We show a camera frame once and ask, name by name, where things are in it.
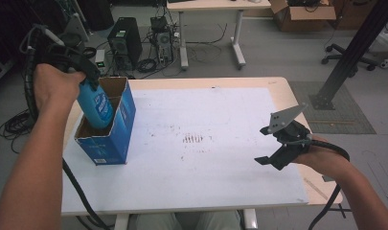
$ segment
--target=cardboard box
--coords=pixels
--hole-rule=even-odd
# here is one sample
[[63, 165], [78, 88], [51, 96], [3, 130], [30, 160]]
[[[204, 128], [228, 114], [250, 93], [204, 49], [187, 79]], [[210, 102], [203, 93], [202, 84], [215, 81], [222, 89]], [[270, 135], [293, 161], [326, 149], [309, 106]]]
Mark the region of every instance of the cardboard box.
[[114, 119], [107, 128], [94, 129], [83, 116], [75, 140], [96, 165], [124, 164], [136, 106], [127, 78], [103, 78], [100, 84], [116, 110]]
[[320, 31], [326, 20], [336, 19], [334, 7], [322, 0], [313, 8], [290, 7], [286, 0], [270, 0], [274, 20], [283, 32]]
[[336, 30], [358, 30], [377, 0], [332, 0], [336, 20], [329, 21]]

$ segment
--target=person's right hand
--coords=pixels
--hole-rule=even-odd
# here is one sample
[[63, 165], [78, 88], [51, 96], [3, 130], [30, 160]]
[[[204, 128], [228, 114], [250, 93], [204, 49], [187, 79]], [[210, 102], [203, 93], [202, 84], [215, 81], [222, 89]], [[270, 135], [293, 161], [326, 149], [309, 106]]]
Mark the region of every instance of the person's right hand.
[[63, 73], [52, 65], [38, 64], [34, 71], [35, 102], [41, 112], [46, 104], [71, 108], [80, 93], [82, 72]]
[[[313, 140], [327, 142], [327, 140], [313, 135]], [[299, 155], [293, 163], [303, 164], [313, 168], [318, 173], [329, 176], [334, 180], [340, 178], [351, 164], [334, 150], [310, 146], [308, 153]]]

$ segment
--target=gray pants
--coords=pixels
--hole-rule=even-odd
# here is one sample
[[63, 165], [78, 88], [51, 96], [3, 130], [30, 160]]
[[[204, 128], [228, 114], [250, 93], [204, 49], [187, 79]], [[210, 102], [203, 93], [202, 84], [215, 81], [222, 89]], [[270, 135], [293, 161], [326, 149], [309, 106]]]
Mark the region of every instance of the gray pants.
[[[182, 230], [174, 213], [139, 215], [136, 225], [137, 230]], [[237, 211], [204, 212], [195, 229], [240, 230], [240, 216]]]

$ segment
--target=open box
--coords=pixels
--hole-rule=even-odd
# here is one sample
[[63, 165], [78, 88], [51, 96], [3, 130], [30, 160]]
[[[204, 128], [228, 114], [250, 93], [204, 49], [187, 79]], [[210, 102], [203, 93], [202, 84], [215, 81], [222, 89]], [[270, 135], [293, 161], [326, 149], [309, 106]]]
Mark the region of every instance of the open box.
[[126, 162], [136, 106], [127, 78], [102, 78], [99, 83], [115, 109], [112, 123], [95, 129], [83, 116], [75, 140], [96, 165]]
[[274, 20], [283, 32], [322, 30], [326, 20], [335, 20], [334, 7], [322, 0], [316, 7], [290, 7], [286, 0], [270, 0]]

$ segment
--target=brown cardboard box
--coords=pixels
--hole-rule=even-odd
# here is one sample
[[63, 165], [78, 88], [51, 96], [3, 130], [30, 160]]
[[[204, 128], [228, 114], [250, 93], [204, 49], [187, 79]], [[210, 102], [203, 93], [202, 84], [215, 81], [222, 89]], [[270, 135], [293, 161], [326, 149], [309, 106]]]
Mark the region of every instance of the brown cardboard box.
[[286, 0], [270, 0], [274, 20], [283, 32], [320, 31], [326, 20], [336, 19], [334, 7], [322, 0], [317, 8], [290, 7]]
[[330, 21], [336, 30], [358, 30], [377, 0], [331, 0], [336, 20]]

